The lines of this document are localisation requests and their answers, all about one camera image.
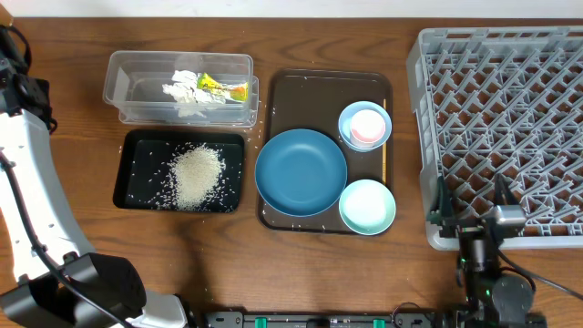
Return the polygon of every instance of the plastic container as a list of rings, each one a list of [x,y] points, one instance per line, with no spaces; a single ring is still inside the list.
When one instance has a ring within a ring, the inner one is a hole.
[[[361,142],[357,142],[357,145],[360,145],[361,147],[355,145],[354,143],[352,143],[352,140],[354,140],[354,136],[351,132],[351,123],[352,123],[352,119],[353,116],[360,112],[361,110],[366,110],[366,109],[370,109],[373,110],[375,112],[377,112],[378,114],[381,115],[381,117],[383,117],[384,119],[384,133],[383,136],[376,142],[372,143],[371,145],[365,145]],[[393,130],[393,124],[391,122],[391,117],[389,117],[389,114],[386,112],[386,110],[384,110],[383,107],[371,102],[371,101],[358,101],[355,103],[352,103],[351,105],[349,105],[347,108],[345,108],[343,110],[343,112],[340,114],[340,117],[338,118],[338,130],[340,132],[340,136],[342,137],[343,141],[346,143],[346,146],[348,146],[350,149],[355,150],[355,151],[359,151],[359,152],[366,152],[366,151],[371,151],[374,149],[377,149],[379,147],[381,147],[386,140],[389,139],[389,137],[391,137],[391,132]]]
[[[462,217],[499,172],[527,215],[503,248],[583,247],[583,27],[425,29],[407,59],[425,215],[442,175]],[[438,250],[459,247],[426,223]]]
[[[177,70],[208,73],[220,83],[249,84],[244,103],[178,104],[162,92]],[[117,51],[109,59],[103,98],[127,124],[248,128],[257,121],[259,82],[250,56],[175,51]],[[179,116],[179,109],[196,112]]]

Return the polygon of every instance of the brown tray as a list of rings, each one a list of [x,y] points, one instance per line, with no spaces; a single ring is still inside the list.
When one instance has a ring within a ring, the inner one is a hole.
[[[265,142],[294,128],[319,131],[340,146],[348,165],[348,184],[374,179],[393,191],[393,136],[383,147],[361,153],[349,149],[338,131],[338,117],[343,109],[363,100],[384,106],[393,118],[391,84],[380,74],[282,70],[271,81]],[[320,214],[298,218],[276,211],[260,196],[257,217],[274,230],[356,234],[344,225],[337,203]]]

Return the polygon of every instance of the small bowl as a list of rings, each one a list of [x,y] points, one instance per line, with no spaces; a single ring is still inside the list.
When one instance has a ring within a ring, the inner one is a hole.
[[[370,179],[358,180],[346,187],[338,208],[348,228],[368,236],[387,230],[396,214],[391,191]]]
[[[354,114],[364,109],[374,110],[377,113],[381,114],[381,116],[384,119],[383,136],[377,142],[374,142],[371,147],[368,148],[358,147],[357,145],[354,145],[351,142],[352,118]],[[347,108],[343,110],[342,114],[340,114],[340,117],[338,118],[338,130],[340,132],[341,138],[343,139],[343,142],[346,143],[346,145],[350,149],[359,152],[366,152],[379,148],[386,142],[386,140],[389,139],[389,137],[391,136],[391,132],[393,131],[393,123],[391,121],[391,117],[389,117],[389,114],[381,106],[370,101],[358,101],[349,105]]]
[[[383,138],[384,119],[372,109],[363,109],[353,115],[350,122],[350,142],[363,149],[371,148]]]

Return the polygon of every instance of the blue plate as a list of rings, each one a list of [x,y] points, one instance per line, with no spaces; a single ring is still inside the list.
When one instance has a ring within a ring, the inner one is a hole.
[[[283,214],[306,217],[328,210],[342,194],[346,159],[330,138],[294,129],[272,138],[255,164],[263,199]]]

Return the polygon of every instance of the clear plastic container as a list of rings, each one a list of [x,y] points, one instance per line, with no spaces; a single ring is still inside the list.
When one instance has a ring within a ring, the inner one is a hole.
[[[162,91],[162,85],[174,83],[177,70],[208,73],[220,83],[247,82],[249,96],[244,103],[179,104]],[[109,59],[103,98],[119,109],[119,120],[127,124],[248,128],[257,121],[259,82],[248,55],[117,51]],[[192,115],[184,116],[185,111]]]

